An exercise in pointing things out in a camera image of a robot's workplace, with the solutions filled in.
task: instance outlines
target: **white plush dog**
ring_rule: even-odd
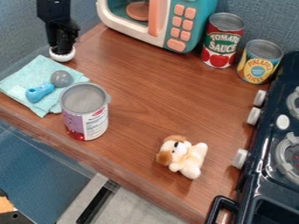
[[[169,166],[172,172],[180,171],[189,179],[200,176],[208,146],[205,143],[191,145],[184,136],[169,136],[164,139],[156,161]]]

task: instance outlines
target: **wooden countertop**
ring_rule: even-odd
[[[261,86],[243,82],[235,67],[211,69],[195,53],[169,52],[103,24],[81,38],[66,65],[112,95],[105,135],[73,140],[61,115],[40,119],[4,94],[1,118],[189,222],[203,223],[216,195],[233,196],[239,172],[231,163],[252,134],[246,119]],[[173,134],[209,145],[199,179],[155,163],[163,139]]]

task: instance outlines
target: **white knob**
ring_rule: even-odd
[[[279,115],[276,120],[276,126],[280,130],[285,130],[289,127],[289,118],[286,115]]]
[[[233,159],[233,166],[236,167],[237,169],[242,169],[245,161],[246,161],[246,158],[247,158],[247,154],[248,154],[248,151],[246,150],[242,150],[242,149],[238,149],[236,155],[234,156],[234,159]]]
[[[247,118],[247,123],[251,125],[255,125],[259,120],[260,115],[261,115],[261,110],[259,108],[252,108]]]
[[[259,90],[254,97],[254,106],[260,107],[261,104],[265,101],[267,92],[264,90]]]

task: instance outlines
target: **can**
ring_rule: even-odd
[[[76,83],[60,95],[66,133],[77,140],[100,137],[108,128],[108,104],[111,96],[93,83]]]
[[[231,66],[243,32],[243,19],[237,15],[226,12],[211,15],[201,53],[202,61],[215,68]]]
[[[267,40],[254,39],[247,43],[237,67],[239,77],[253,84],[265,84],[282,60],[282,49]]]

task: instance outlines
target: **black stove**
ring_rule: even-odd
[[[248,122],[256,125],[249,150],[239,150],[237,199],[218,196],[206,224],[221,209],[231,223],[299,224],[299,52],[287,54],[267,92],[259,91]]]

